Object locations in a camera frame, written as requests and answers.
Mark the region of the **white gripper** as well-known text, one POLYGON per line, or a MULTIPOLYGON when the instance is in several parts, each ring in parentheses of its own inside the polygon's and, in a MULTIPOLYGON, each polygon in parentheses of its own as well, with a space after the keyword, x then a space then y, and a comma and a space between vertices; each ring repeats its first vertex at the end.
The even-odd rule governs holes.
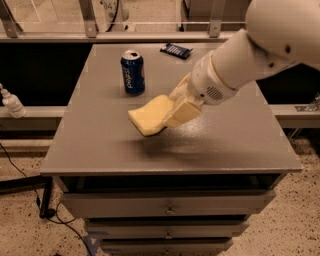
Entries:
POLYGON ((202 103, 187 97, 190 93, 208 105, 219 105, 234 97, 237 89, 227 86, 218 76, 214 64, 214 51, 211 50, 198 60, 190 74, 187 74, 169 94, 171 100, 177 100, 162 123, 165 127, 175 128, 202 114, 202 103))

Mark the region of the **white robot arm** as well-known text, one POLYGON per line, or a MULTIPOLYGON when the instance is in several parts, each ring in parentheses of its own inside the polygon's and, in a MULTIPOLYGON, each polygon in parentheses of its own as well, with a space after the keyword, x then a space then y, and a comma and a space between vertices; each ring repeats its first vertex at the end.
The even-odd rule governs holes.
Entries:
POLYGON ((206 53, 171 92, 162 124, 177 127, 246 84, 303 63, 320 64, 320 0, 252 0, 246 27, 206 53))

